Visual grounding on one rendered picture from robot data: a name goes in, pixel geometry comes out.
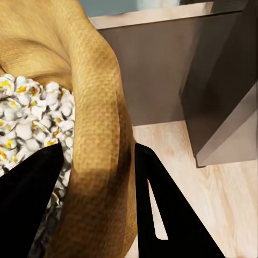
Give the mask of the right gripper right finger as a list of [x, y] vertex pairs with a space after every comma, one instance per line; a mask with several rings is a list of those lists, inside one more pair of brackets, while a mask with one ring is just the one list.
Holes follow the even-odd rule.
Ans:
[[[139, 258], [225, 258], [156, 153], [135, 144]], [[151, 185], [168, 240], [155, 234]]]

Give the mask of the popcorn bag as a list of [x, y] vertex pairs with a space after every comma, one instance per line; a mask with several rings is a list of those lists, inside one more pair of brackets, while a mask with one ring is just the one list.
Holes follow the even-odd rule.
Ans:
[[135, 144], [118, 59], [77, 0], [0, 0], [0, 77], [74, 96], [61, 215], [39, 258], [125, 258], [137, 228]]

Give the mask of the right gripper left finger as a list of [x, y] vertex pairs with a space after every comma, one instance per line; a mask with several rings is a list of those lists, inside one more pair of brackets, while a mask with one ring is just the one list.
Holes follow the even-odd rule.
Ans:
[[0, 258], [28, 258], [63, 164], [58, 143], [39, 148], [0, 177]]

